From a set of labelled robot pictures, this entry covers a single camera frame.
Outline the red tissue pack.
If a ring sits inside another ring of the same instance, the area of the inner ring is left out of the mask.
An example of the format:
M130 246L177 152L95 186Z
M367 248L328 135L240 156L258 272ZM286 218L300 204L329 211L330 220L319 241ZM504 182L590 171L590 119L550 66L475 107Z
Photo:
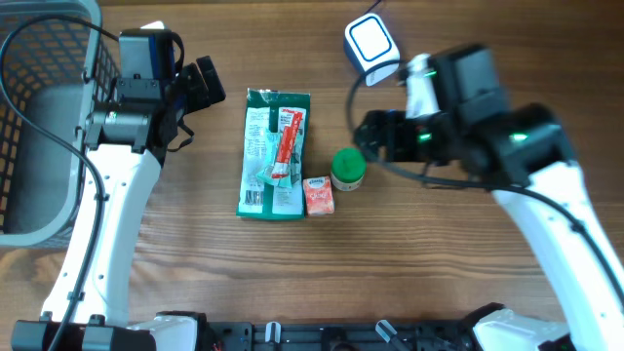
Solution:
M307 178L303 181L308 215L331 215L335 211L331 179L328 176Z

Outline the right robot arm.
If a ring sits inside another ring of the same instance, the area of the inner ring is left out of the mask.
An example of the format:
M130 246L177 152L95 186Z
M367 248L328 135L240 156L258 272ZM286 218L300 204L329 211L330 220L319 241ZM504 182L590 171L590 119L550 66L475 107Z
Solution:
M402 111L369 112L351 131L384 169L444 189L483 189L526 238L565 318L492 303L457 326L461 350L619 350L623 266L594 211L576 154L545 105L510 104L490 49L472 44L397 60Z

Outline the green glove package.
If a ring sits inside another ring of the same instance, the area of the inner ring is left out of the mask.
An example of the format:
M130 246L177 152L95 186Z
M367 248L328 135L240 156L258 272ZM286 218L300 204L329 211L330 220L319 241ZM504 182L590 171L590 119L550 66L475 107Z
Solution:
M271 90L247 92L243 162L236 215L263 220L305 217L303 157L311 96ZM300 122L289 160L278 156L285 129Z

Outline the red toothpaste tube box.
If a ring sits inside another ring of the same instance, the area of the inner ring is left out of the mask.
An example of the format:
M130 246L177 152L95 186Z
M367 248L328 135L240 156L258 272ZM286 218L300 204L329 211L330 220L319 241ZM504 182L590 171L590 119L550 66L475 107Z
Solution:
M278 122L280 130L282 131L282 138L273 164L272 178L284 178L290 173L290 161L294 144L304 116L305 112L302 109L280 109Z

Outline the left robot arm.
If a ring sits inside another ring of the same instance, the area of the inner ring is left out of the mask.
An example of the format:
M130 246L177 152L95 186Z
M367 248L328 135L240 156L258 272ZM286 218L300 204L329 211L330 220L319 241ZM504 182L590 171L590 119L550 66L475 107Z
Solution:
M212 339L202 313L131 324L128 293L141 218L183 118L225 92L212 61L186 63L169 29L128 29L118 43L121 73L78 152L87 174L61 272L39 319L15 324L15 350L202 350Z

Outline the green lid jar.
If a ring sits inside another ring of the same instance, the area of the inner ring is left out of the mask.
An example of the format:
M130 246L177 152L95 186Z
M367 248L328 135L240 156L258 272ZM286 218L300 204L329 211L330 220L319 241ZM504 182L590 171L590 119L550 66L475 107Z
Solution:
M367 161L360 150L343 148L335 153L331 162L331 183L340 191L352 191L363 182Z

